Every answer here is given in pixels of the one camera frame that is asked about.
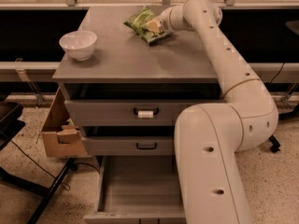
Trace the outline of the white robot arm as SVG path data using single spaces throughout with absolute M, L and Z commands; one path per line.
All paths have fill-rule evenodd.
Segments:
M 252 224 L 235 153 L 257 147 L 278 126 L 277 106 L 260 78 L 219 28 L 221 10 L 186 0 L 149 21 L 151 31 L 195 31 L 223 94 L 192 105 L 175 125 L 175 154 L 187 224 Z

